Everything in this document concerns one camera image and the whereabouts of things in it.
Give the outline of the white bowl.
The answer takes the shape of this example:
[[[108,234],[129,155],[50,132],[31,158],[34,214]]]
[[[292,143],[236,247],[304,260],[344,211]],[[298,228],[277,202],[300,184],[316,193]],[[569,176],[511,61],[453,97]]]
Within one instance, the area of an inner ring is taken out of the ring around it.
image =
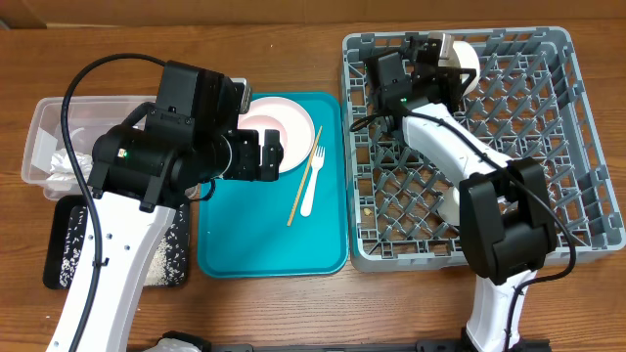
[[[471,80],[463,95],[468,95],[476,88],[480,79],[480,62],[478,55],[468,42],[455,41],[449,58],[440,60],[439,65],[474,69],[475,77]]]

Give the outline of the small pink bowl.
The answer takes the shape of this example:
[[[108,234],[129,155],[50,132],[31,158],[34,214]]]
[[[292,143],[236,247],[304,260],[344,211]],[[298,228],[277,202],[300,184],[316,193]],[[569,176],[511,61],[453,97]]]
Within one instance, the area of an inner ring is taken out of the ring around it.
[[[238,128],[240,130],[256,130],[259,134],[260,146],[265,145],[266,130],[277,130],[281,146],[285,147],[287,145],[287,131],[284,125],[275,117],[265,114],[243,115],[239,119]]]

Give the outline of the pink plate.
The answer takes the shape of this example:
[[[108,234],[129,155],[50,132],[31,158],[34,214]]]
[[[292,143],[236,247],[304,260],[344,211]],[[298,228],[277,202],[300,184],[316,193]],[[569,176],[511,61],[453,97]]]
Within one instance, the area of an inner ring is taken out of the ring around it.
[[[287,145],[280,163],[280,173],[288,172],[302,163],[313,147],[315,128],[309,113],[299,103],[277,96],[255,99],[243,115],[265,114],[278,119],[287,131]]]

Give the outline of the rice and peanut shells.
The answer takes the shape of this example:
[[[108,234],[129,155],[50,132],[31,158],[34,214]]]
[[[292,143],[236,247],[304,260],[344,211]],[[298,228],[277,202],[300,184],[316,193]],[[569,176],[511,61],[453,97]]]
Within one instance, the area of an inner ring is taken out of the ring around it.
[[[74,206],[66,220],[66,228],[57,236],[61,246],[56,253],[61,254],[58,264],[46,265],[58,271],[52,279],[54,288],[70,287],[78,264],[84,235],[87,227],[88,210],[84,205]],[[146,286],[179,286],[186,281],[190,246],[190,206],[182,205],[176,212],[172,225],[159,243],[149,272]]]

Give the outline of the white napkin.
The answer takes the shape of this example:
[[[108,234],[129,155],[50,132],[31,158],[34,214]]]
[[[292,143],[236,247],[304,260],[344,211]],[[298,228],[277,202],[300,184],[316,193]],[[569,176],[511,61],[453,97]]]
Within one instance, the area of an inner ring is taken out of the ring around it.
[[[83,178],[87,180],[93,167],[93,158],[90,154],[82,153],[76,153],[75,156]],[[53,153],[50,176],[47,180],[53,182],[76,182],[76,176],[66,149],[60,149]]]

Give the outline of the small white cup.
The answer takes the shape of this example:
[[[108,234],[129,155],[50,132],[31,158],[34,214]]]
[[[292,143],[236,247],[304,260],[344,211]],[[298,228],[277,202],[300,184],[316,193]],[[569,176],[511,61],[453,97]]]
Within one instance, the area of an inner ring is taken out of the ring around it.
[[[444,192],[443,202],[437,208],[437,213],[449,225],[460,225],[460,193],[456,187]]]

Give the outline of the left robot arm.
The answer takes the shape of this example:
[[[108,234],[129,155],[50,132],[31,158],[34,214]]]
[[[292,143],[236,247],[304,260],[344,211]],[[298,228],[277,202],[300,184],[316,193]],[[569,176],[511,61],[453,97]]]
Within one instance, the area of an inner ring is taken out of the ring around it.
[[[251,90],[242,78],[169,61],[156,99],[100,136],[78,174],[91,222],[53,351],[126,348],[150,263],[187,192],[217,179],[273,182],[276,130],[240,129]]]

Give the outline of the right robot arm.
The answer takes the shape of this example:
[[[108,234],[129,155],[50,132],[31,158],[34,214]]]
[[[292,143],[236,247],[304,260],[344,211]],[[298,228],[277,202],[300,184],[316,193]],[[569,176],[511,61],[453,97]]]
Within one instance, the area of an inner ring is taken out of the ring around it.
[[[544,171],[532,158],[514,159],[475,137],[454,118],[480,78],[471,45],[444,33],[363,61],[386,131],[422,153],[452,182],[442,217],[458,227],[463,254],[476,274],[473,308],[460,351],[548,351],[547,340],[524,340],[518,323],[528,287],[557,246]]]

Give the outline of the grey dishwasher rack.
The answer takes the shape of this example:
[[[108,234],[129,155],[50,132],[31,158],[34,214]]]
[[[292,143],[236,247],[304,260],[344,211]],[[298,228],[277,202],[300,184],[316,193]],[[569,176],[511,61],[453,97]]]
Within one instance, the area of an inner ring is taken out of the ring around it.
[[[478,55],[477,87],[456,119],[496,151],[533,157],[581,263],[622,249],[620,213],[569,33],[556,26],[456,29]],[[344,134],[351,261],[363,272],[462,266],[457,230],[437,208],[450,182],[382,119]],[[363,209],[372,210],[370,216]]]

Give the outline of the white plastic fork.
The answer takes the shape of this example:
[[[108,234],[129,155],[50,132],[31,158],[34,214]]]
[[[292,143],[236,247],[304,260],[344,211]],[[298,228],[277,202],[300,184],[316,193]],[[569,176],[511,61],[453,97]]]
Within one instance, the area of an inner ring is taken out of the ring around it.
[[[308,217],[312,212],[317,178],[318,178],[319,171],[324,165],[324,160],[325,160],[325,148],[317,147],[313,154],[313,159],[311,162],[311,177],[307,185],[307,189],[304,195],[302,206],[300,207],[300,215],[303,217]]]

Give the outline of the teal plastic tray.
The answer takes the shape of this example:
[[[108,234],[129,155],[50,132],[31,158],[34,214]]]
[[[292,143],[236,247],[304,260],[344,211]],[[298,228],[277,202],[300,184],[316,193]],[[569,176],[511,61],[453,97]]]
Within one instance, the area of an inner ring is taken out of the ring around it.
[[[217,180],[214,196],[200,205],[198,263],[219,279],[328,275],[348,256],[348,214],[341,112],[324,92],[289,93],[320,132],[325,163],[318,174],[312,213],[292,204],[306,165],[275,182]]]

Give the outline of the wooden chopstick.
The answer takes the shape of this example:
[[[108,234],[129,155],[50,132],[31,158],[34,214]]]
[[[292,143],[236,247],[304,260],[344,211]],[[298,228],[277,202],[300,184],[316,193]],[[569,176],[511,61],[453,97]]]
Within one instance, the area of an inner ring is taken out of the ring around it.
[[[322,131],[323,131],[323,126],[320,126],[319,130],[317,132],[317,135],[316,135],[316,137],[314,139],[314,144],[313,144],[312,150],[310,152],[310,155],[309,155],[309,157],[307,159],[307,163],[306,163],[306,166],[305,166],[305,169],[304,169],[304,172],[303,172],[303,175],[302,175],[302,178],[301,178],[301,181],[300,181],[300,184],[299,184],[299,187],[298,187],[298,190],[297,190],[297,193],[296,193],[296,196],[295,196],[292,208],[291,208],[290,217],[289,217],[289,220],[288,220],[288,223],[287,223],[288,227],[291,226],[293,218],[294,218],[294,215],[295,215],[295,212],[296,212],[297,207],[299,205],[300,198],[301,198],[301,195],[302,195],[302,192],[303,192],[303,189],[304,189],[304,185],[305,185],[305,182],[307,180],[307,176],[308,176],[308,173],[309,173],[309,170],[310,170],[310,167],[311,167],[313,156],[314,156],[314,153],[316,152],[316,149],[317,149],[317,147],[319,145],[319,140],[320,140]]]

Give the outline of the black plastic tray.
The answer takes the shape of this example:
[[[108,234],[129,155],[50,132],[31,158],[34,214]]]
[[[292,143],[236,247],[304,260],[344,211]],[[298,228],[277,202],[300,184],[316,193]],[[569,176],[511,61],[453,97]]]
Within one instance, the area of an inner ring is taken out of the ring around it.
[[[56,271],[54,268],[46,267],[46,265],[59,263],[61,254],[56,253],[56,249],[61,245],[57,243],[57,236],[61,234],[61,230],[66,228],[67,222],[65,219],[63,219],[63,216],[68,215],[71,209],[76,205],[84,205],[86,207],[83,196],[63,197],[57,202],[55,206],[55,213],[53,217],[51,235],[49,239],[42,279],[44,286],[49,289],[61,289],[54,288],[52,283],[53,276],[55,274],[58,274],[58,271]]]

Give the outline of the clear plastic bin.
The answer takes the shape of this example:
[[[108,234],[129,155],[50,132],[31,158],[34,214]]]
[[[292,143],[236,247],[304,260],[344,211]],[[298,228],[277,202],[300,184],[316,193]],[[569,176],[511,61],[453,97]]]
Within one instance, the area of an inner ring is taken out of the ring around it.
[[[144,102],[154,96],[77,96],[70,101],[68,128],[74,150],[90,154],[95,141]],[[34,110],[25,140],[22,158],[22,180],[43,189],[43,196],[56,201],[78,195],[75,181],[53,181],[49,178],[53,153],[64,147],[61,132],[61,97],[44,98]]]

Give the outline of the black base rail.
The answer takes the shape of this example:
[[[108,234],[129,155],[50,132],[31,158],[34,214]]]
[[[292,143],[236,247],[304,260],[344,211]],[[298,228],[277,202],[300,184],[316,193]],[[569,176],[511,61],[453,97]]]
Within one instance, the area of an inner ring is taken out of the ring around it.
[[[158,343],[146,352],[462,352],[476,351],[470,340],[460,339],[419,340],[413,344],[347,344],[347,345],[295,345],[254,347],[250,344],[213,345],[198,336],[178,331],[165,333]]]

